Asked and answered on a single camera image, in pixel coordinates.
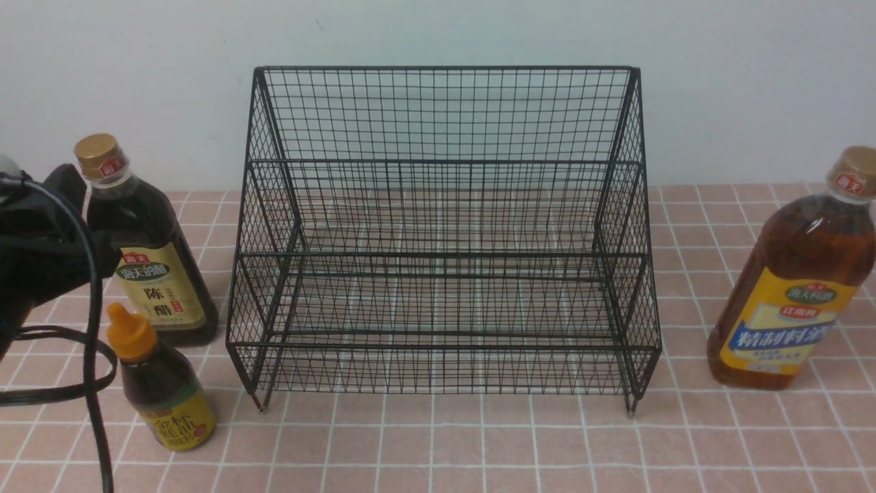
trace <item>yellow label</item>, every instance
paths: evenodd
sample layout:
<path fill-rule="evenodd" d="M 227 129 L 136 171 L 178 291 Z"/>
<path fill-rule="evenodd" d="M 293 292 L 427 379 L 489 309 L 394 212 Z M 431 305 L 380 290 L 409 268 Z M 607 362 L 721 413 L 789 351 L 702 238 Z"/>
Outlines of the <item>yellow label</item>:
<path fill-rule="evenodd" d="M 156 331 L 196 329 L 204 309 L 173 243 L 157 248 L 121 248 L 116 276 L 137 312 Z"/>
<path fill-rule="evenodd" d="M 857 287 L 836 282 L 780 279 L 764 268 L 721 348 L 721 360 L 748 371 L 800 373 L 856 292 Z"/>
<path fill-rule="evenodd" d="M 174 403 L 138 407 L 137 411 L 164 447 L 181 452 L 199 446 L 216 428 L 216 418 L 204 391 L 197 384 L 187 387 Z"/>

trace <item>soy sauce bottle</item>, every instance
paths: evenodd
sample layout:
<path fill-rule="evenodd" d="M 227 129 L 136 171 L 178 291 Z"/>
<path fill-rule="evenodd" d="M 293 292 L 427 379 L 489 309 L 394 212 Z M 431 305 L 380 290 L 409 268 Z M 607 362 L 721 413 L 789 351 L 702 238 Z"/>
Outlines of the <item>soy sauce bottle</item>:
<path fill-rule="evenodd" d="M 112 135 L 88 136 L 74 153 L 91 182 L 88 226 L 122 251 L 116 277 L 137 312 L 171 346 L 208 344 L 219 314 L 170 200 L 131 172 Z"/>
<path fill-rule="evenodd" d="M 107 339 L 118 355 L 124 396 L 165 448 L 189 450 L 213 434 L 216 418 L 192 364 L 165 346 L 137 313 L 107 308 Z"/>
<path fill-rule="evenodd" d="M 843 151 L 827 185 L 827 193 L 795 200 L 764 224 L 709 336 L 718 382 L 785 389 L 870 274 L 876 149 Z"/>

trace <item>wire shelf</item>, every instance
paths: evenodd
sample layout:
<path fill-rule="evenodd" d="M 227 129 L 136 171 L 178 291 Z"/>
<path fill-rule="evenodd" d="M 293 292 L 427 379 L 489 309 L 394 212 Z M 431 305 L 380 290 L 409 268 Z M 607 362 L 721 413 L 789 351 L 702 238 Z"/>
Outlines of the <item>wire shelf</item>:
<path fill-rule="evenodd" d="M 227 346 L 276 389 L 611 393 L 661 353 L 636 68 L 257 68 Z"/>

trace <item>gold bottle cap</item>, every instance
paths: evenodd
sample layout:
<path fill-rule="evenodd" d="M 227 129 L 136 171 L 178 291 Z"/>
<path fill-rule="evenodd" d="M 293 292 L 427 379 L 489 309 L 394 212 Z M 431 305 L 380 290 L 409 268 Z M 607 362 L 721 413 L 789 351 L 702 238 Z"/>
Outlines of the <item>gold bottle cap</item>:
<path fill-rule="evenodd" d="M 128 158 L 108 133 L 96 133 L 80 140 L 73 148 L 82 174 L 89 180 L 105 180 L 128 166 Z"/>
<path fill-rule="evenodd" d="M 828 186 L 842 196 L 865 202 L 876 197 L 876 149 L 845 149 L 827 174 Z"/>

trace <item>pink tile countertop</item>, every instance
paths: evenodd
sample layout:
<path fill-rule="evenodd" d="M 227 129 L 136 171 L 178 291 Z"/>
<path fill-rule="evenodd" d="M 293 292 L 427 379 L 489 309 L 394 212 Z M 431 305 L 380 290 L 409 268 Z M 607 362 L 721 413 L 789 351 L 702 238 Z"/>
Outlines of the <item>pink tile countertop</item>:
<path fill-rule="evenodd" d="M 220 336 L 185 351 L 221 421 L 204 447 L 161 448 L 124 400 L 120 379 L 101 394 L 117 491 L 873 491 L 876 280 L 788 391 L 726 389 L 704 359 L 708 330 L 760 225 L 809 189 L 650 189 L 665 353 L 633 420 L 621 397 L 601 396 L 280 393 L 261 415 Z M 224 321 L 239 194 L 168 195 Z M 105 293 L 105 303 L 123 299 L 113 282 Z M 87 301 L 79 289 L 31 321 L 82 329 Z M 0 362 L 0 389 L 75 382 L 80 353 L 67 342 L 17 343 Z M 0 408 L 0 490 L 98 491 L 87 422 L 82 401 Z"/>

